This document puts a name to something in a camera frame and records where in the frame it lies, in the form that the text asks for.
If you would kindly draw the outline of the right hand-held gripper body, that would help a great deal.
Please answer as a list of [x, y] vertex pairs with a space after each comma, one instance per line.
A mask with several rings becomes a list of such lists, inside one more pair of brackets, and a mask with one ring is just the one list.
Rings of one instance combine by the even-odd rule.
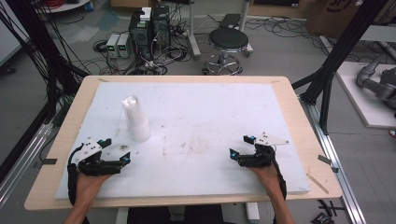
[[239, 155], [237, 163], [242, 167], [262, 168], [271, 165], [276, 160], [275, 146], [287, 145], [288, 140], [269, 133], [255, 136], [255, 153], [252, 155]]

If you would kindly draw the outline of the stack of clear cups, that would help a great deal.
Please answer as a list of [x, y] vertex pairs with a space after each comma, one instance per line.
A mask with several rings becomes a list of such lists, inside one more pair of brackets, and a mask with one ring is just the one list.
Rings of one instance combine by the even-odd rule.
[[132, 140], [137, 143], [148, 141], [151, 136], [149, 120], [141, 107], [139, 99], [134, 95], [130, 95], [121, 101], [121, 105]]

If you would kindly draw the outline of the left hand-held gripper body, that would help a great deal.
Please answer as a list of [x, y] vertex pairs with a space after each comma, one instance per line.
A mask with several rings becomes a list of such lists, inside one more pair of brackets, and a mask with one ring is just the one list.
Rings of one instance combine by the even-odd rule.
[[72, 151], [72, 162], [84, 175], [114, 175], [121, 170], [120, 161], [104, 161], [101, 159], [102, 150], [98, 141], [88, 138], [85, 143]]

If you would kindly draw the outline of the white table leg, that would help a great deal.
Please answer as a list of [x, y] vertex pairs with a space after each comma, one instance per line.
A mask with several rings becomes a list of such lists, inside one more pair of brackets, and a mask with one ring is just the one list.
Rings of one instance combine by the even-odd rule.
[[129, 209], [127, 207], [121, 207], [118, 209], [116, 224], [127, 224], [128, 211]]
[[260, 212], [257, 203], [246, 203], [245, 204], [247, 221], [250, 224], [258, 224], [260, 222]]

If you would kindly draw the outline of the person's right hand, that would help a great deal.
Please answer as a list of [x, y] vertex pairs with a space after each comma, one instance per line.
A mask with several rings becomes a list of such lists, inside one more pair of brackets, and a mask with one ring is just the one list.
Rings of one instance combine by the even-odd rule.
[[258, 177], [271, 200], [283, 199], [278, 173], [273, 165], [263, 168], [250, 168], [250, 171]]

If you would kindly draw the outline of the aluminium floor rail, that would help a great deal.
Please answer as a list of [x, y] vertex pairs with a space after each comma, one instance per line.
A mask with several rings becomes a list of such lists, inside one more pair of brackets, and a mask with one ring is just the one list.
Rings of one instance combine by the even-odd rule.
[[342, 201], [346, 208], [346, 212], [352, 224], [367, 224], [365, 217], [361, 211], [361, 207], [354, 195], [353, 189], [350, 186], [347, 174], [345, 173], [342, 163], [337, 155], [335, 147], [329, 135], [327, 135], [319, 126], [319, 112], [314, 105], [309, 105], [306, 102], [301, 102], [305, 114], [307, 115], [314, 133], [322, 147], [326, 158], [330, 160], [332, 172], [335, 174], [341, 190]]
[[17, 187], [39, 150], [44, 146], [52, 132], [53, 124], [41, 124], [27, 144], [22, 148], [21, 155], [11, 167], [10, 172], [0, 184], [0, 209], [4, 207], [13, 190]]

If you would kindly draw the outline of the white floor platform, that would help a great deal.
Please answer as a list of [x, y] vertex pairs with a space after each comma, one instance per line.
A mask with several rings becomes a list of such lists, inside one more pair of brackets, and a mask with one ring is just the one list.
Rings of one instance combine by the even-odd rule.
[[387, 107], [375, 94], [357, 86], [356, 78], [366, 63], [344, 62], [337, 71], [338, 79], [366, 127], [396, 128], [396, 110]]

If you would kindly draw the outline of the person's dark clothing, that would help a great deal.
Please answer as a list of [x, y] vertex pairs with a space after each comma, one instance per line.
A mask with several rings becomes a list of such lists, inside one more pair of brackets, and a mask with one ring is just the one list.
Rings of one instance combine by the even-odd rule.
[[127, 224], [225, 224], [225, 221], [221, 206], [211, 204], [186, 206], [181, 221], [172, 220], [166, 206], [132, 207], [128, 211]]

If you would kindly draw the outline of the black frame post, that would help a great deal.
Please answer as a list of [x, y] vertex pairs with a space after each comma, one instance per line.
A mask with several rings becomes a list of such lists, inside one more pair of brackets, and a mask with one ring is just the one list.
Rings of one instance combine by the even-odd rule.
[[302, 101], [308, 105], [314, 105], [319, 95], [322, 94], [318, 124], [324, 134], [328, 134], [333, 77], [387, 2], [388, 0], [363, 0], [322, 66], [315, 73], [291, 84], [294, 90], [308, 84], [307, 90], [300, 95]]
[[17, 40], [26, 50], [33, 61], [39, 74], [47, 84], [47, 118], [56, 114], [56, 105], [60, 100], [71, 104], [81, 85], [82, 79], [89, 73], [74, 66], [70, 59], [65, 59], [50, 37], [44, 22], [35, 12], [31, 0], [6, 0], [11, 11], [15, 14], [27, 34], [28, 42], [25, 42], [6, 21], [4, 15], [0, 15], [8, 30], [14, 34]]

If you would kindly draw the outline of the thin wooden stick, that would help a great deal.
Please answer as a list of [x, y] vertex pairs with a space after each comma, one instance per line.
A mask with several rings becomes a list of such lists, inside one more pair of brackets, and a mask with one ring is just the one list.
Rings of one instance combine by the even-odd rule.
[[324, 191], [326, 194], [329, 194], [329, 191], [317, 180], [315, 179], [311, 174], [306, 173], [307, 177], [312, 180], [313, 183], [315, 183], [322, 191]]

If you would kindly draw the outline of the black flat case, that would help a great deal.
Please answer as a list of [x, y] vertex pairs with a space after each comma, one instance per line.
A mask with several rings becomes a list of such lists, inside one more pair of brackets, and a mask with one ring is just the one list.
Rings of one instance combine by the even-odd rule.
[[239, 28], [240, 14], [226, 14], [220, 22], [220, 28]]

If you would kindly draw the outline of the white foam board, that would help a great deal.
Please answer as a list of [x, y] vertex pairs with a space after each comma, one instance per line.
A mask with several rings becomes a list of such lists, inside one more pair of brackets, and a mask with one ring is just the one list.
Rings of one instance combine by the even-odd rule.
[[[139, 99], [148, 118], [148, 141], [132, 140], [121, 101]], [[261, 194], [257, 177], [230, 158], [251, 155], [244, 135], [269, 133], [289, 141], [276, 160], [289, 194], [310, 187], [270, 84], [120, 83], [99, 85], [74, 145], [110, 138], [106, 161], [130, 153], [131, 162], [101, 188], [102, 198]]]

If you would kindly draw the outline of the grey desk leg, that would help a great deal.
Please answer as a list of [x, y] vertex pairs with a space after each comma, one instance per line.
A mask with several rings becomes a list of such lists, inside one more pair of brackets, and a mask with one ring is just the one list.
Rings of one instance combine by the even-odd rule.
[[201, 57], [201, 51], [194, 35], [194, 3], [194, 0], [189, 0], [189, 30], [187, 35], [191, 47], [191, 55], [194, 60], [197, 60]]

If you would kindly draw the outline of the grey bench power supply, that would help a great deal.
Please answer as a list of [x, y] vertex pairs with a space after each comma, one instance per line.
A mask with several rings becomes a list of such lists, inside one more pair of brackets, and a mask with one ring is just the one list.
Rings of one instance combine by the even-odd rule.
[[107, 49], [108, 56], [110, 58], [118, 58], [120, 56], [119, 51], [118, 51], [119, 38], [120, 38], [119, 35], [113, 34], [110, 36], [110, 38], [106, 42], [106, 49]]
[[121, 58], [128, 58], [131, 54], [132, 46], [130, 37], [127, 34], [121, 34], [118, 41], [118, 49]]

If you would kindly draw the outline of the person's left hand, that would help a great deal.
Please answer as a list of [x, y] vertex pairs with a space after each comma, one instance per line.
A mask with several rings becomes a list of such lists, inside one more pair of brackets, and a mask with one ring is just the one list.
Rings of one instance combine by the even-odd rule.
[[101, 186], [110, 178], [110, 175], [87, 176], [78, 175], [75, 205], [92, 207]]

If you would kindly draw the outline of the cardboard box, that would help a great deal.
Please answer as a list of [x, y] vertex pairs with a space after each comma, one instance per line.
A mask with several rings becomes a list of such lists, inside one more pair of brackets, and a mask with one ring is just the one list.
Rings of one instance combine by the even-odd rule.
[[315, 0], [305, 22], [311, 35], [340, 37], [366, 2], [381, 0]]

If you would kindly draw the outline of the black computer tower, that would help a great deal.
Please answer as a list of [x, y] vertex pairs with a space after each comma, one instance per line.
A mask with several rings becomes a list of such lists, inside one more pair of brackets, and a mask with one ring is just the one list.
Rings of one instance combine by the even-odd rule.
[[169, 12], [169, 6], [158, 6], [152, 14], [155, 39], [157, 44], [164, 48], [171, 45]]
[[150, 48], [153, 40], [153, 29], [151, 21], [142, 19], [142, 16], [145, 15], [146, 13], [142, 9], [138, 9], [133, 13], [129, 25], [129, 33], [134, 42], [135, 49], [144, 59], [151, 61], [152, 55]]

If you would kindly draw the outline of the black round stool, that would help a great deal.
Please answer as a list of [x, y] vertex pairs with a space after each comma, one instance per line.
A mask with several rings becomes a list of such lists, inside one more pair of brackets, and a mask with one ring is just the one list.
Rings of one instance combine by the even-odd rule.
[[242, 52], [248, 47], [248, 37], [234, 28], [218, 28], [208, 37], [209, 45], [219, 51], [211, 55], [202, 68], [204, 75], [235, 76], [243, 68], [233, 53]]

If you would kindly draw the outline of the black parts on floor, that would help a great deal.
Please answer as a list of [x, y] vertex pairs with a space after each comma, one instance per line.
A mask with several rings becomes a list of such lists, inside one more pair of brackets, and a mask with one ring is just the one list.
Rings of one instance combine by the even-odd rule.
[[337, 217], [338, 211], [346, 210], [345, 207], [336, 206], [332, 201], [326, 203], [324, 200], [318, 200], [319, 209], [322, 209], [316, 217], [311, 220], [312, 224], [335, 224], [333, 218]]

